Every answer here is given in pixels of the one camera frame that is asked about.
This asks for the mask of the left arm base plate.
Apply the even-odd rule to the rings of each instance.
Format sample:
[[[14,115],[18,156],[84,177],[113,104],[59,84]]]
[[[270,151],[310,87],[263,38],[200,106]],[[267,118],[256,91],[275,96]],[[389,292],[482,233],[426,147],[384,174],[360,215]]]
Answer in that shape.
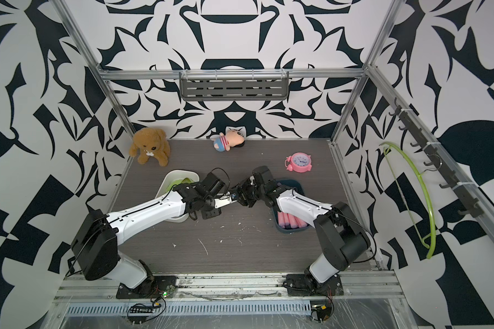
[[[177,276],[159,276],[145,279],[138,287],[131,289],[120,284],[116,293],[118,300],[155,299],[166,297],[176,290]]]

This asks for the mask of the pink alarm clock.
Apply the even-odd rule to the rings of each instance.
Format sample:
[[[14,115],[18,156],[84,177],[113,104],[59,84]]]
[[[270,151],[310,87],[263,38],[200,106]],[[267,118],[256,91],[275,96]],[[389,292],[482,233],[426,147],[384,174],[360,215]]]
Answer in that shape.
[[[285,159],[284,166],[291,172],[306,173],[312,169],[311,156],[303,152],[296,152]]]

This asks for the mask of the white storage tray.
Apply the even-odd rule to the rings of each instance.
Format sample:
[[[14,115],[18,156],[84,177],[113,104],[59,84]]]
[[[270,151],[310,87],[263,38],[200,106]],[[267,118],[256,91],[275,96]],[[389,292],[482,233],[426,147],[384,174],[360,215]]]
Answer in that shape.
[[[160,214],[160,218],[154,222],[157,225],[162,222],[182,223],[189,215],[181,208],[181,196],[172,191],[178,185],[195,183],[200,180],[197,173],[193,171],[174,170],[170,171],[164,178],[155,199],[163,204],[174,206],[176,212],[167,211]]]

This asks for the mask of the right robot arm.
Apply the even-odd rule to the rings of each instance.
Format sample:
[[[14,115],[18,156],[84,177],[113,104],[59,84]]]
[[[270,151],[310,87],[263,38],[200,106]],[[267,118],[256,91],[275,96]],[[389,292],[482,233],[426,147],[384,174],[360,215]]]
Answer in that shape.
[[[295,188],[277,182],[266,166],[231,189],[232,199],[249,208],[258,201],[275,211],[293,215],[316,231],[321,255],[306,269],[305,276],[322,285],[346,270],[370,247],[368,231],[345,203],[325,204],[310,199]]]

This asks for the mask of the green shovel wooden handle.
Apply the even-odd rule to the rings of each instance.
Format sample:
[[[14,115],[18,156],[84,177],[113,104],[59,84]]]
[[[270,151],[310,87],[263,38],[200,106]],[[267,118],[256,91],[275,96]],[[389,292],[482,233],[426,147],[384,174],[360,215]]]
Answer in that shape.
[[[178,186],[181,184],[191,184],[193,182],[194,182],[194,180],[192,180],[191,178],[183,178],[183,179],[174,180],[167,186],[166,191],[170,192],[175,186]]]

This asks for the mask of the grey wall shelf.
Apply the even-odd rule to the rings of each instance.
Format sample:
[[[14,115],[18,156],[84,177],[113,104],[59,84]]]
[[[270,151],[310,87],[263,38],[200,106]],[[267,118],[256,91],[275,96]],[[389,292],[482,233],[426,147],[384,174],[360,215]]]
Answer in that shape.
[[[185,101],[281,101],[290,93],[284,70],[207,70],[179,74]]]

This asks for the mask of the black hook rail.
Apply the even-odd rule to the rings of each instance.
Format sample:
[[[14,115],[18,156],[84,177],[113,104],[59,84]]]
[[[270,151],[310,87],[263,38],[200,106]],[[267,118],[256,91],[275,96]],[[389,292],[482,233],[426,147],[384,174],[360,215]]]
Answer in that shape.
[[[420,149],[428,157],[428,161],[424,163],[426,169],[423,172],[439,172],[445,181],[439,183],[439,187],[452,190],[463,205],[464,210],[458,211],[460,215],[471,215],[473,218],[484,215],[480,200],[467,188],[469,183],[461,180],[458,169],[453,168],[452,160],[446,156],[447,152],[441,143],[423,126],[413,109],[403,108],[397,103],[397,98],[395,98],[394,104],[395,109],[391,116],[399,117],[403,123],[400,130],[409,132],[414,138],[414,143],[410,145]]]

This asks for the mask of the black connector box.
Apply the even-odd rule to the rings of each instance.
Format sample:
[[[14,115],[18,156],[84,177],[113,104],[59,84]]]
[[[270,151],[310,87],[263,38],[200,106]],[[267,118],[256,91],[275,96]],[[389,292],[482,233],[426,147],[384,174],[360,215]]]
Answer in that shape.
[[[326,304],[314,304],[311,309],[310,318],[317,323],[326,322],[332,316],[333,307]]]

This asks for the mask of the black power strip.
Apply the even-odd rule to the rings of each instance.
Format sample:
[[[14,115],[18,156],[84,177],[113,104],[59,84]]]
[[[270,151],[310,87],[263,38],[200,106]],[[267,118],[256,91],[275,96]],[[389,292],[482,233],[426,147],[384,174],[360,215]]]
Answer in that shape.
[[[150,316],[155,312],[155,309],[151,306],[137,303],[132,305],[128,311],[127,311],[127,316]]]

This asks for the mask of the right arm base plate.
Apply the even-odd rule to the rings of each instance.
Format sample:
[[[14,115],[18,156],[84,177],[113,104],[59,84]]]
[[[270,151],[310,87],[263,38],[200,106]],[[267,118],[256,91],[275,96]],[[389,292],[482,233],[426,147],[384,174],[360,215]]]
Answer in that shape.
[[[318,283],[314,277],[307,274],[288,274],[282,286],[289,296],[328,296],[344,295],[343,284],[339,275],[334,275],[324,283]]]

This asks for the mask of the purple shovel pink handle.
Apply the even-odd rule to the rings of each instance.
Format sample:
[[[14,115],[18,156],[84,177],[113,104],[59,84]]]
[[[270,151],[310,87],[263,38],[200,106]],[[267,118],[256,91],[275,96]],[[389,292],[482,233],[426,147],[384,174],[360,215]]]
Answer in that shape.
[[[298,230],[308,227],[308,224],[302,219],[285,212],[277,212],[277,225],[282,230]]]

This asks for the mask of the teal storage box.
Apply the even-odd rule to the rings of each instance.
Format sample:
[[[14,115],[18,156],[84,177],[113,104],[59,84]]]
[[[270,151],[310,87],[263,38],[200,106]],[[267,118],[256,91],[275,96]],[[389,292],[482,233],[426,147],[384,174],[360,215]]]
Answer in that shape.
[[[289,186],[293,188],[295,192],[305,195],[303,187],[296,180],[281,179],[277,180],[277,184],[279,186]],[[289,214],[285,215],[284,213],[277,211],[275,208],[273,208],[273,216],[276,229],[282,233],[291,234],[294,232],[303,232],[310,227],[310,225],[302,219],[299,219],[296,216],[291,217]]]

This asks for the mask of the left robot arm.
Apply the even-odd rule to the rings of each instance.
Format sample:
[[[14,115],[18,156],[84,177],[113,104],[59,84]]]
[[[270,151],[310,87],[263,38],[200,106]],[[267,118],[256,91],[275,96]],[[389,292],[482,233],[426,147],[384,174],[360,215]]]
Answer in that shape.
[[[225,183],[213,173],[201,182],[174,185],[164,195],[132,208],[104,214],[91,211],[71,243],[75,264],[87,281],[108,278],[139,295],[156,289],[155,277],[140,260],[123,254],[119,247],[135,235],[182,215],[200,212],[204,218],[221,214],[233,198],[221,193]]]

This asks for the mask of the brown teddy bear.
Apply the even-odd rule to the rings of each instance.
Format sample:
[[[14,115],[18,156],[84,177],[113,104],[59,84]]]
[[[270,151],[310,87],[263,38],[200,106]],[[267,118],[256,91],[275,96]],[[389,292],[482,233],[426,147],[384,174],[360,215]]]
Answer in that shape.
[[[166,132],[159,128],[145,127],[137,131],[130,146],[129,155],[137,157],[144,165],[150,158],[155,158],[161,167],[167,167],[171,155]]]

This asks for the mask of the small plush doll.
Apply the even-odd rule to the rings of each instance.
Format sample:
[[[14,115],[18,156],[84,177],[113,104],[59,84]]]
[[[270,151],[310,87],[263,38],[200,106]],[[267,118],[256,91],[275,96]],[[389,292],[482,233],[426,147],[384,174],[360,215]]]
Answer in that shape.
[[[229,152],[232,148],[242,148],[245,145],[245,134],[239,129],[230,129],[219,133],[213,140],[217,152]]]

